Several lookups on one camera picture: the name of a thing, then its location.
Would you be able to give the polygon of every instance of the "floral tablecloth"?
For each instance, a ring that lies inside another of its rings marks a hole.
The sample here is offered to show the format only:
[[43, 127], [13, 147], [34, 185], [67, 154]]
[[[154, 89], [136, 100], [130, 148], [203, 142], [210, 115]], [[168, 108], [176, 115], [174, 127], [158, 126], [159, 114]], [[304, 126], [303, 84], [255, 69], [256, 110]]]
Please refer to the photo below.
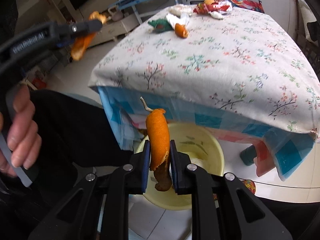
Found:
[[319, 81], [291, 37], [270, 16], [241, 8], [220, 21], [192, 16], [187, 39], [151, 29], [144, 23], [124, 38], [89, 82], [99, 88], [110, 123], [116, 120], [119, 145], [128, 148], [139, 137], [129, 127], [143, 126], [143, 95], [149, 107], [166, 109], [168, 119], [253, 143], [257, 174], [275, 165], [287, 178], [318, 140], [320, 118]]

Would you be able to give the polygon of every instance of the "fingernail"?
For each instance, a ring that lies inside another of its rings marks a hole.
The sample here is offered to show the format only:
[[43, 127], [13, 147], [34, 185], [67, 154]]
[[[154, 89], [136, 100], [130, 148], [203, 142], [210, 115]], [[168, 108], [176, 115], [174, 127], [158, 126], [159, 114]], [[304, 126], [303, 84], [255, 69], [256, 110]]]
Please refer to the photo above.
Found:
[[32, 163], [30, 160], [26, 159], [24, 164], [23, 164], [23, 167], [28, 170], [30, 167], [32, 166]]
[[20, 158], [18, 156], [13, 155], [11, 157], [11, 164], [13, 167], [18, 168], [21, 166]]
[[14, 150], [17, 146], [17, 141], [14, 137], [10, 137], [8, 140], [7, 140], [7, 145], [8, 145], [8, 148], [10, 150]]

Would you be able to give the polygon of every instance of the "dried orange peel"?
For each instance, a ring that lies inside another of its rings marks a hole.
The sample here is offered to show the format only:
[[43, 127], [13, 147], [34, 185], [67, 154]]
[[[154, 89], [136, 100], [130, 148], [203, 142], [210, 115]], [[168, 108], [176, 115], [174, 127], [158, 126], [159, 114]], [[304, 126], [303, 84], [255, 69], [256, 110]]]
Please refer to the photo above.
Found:
[[164, 117], [164, 109], [152, 110], [147, 106], [143, 98], [145, 109], [151, 112], [146, 119], [147, 133], [150, 141], [151, 162], [150, 170], [154, 171], [154, 176], [158, 183], [155, 188], [158, 191], [167, 191], [172, 185], [169, 174], [170, 166], [170, 135], [167, 121]]
[[184, 25], [180, 25], [179, 23], [176, 23], [174, 26], [174, 32], [180, 38], [185, 39], [188, 37], [188, 31], [186, 30], [186, 27]]
[[[98, 11], [94, 11], [92, 14], [89, 15], [89, 20], [98, 19], [102, 22], [102, 24], [105, 24], [107, 22], [107, 17], [103, 14], [99, 14]], [[90, 45], [91, 41], [95, 37], [96, 33], [91, 33], [85, 37], [78, 37], [75, 40], [75, 43], [72, 46], [71, 49], [71, 57], [74, 60], [80, 60], [84, 52], [87, 50], [88, 46]]]

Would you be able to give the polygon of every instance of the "red object on floor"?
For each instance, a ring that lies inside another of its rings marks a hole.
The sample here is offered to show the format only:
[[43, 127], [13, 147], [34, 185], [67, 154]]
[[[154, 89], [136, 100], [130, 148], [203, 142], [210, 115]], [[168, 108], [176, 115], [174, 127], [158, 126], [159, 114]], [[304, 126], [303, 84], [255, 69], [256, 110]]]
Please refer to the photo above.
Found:
[[32, 84], [39, 90], [47, 87], [47, 84], [43, 82], [40, 78], [34, 78]]

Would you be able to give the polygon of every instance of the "silver bolt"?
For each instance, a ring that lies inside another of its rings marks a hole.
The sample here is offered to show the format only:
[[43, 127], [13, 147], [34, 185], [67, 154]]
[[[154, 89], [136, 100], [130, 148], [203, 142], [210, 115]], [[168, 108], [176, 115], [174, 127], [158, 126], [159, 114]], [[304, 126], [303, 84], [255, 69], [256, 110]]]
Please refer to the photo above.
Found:
[[195, 171], [197, 169], [197, 165], [195, 164], [188, 164], [187, 165], [187, 169], [190, 170], [190, 171]]
[[123, 166], [123, 169], [125, 171], [131, 171], [133, 169], [133, 166], [131, 164], [126, 164]]
[[230, 180], [230, 181], [235, 179], [235, 175], [231, 172], [228, 172], [227, 174], [225, 174], [225, 177], [227, 180]]
[[96, 178], [96, 175], [94, 175], [93, 173], [89, 173], [87, 174], [87, 176], [85, 176], [85, 179], [87, 181], [93, 181]]

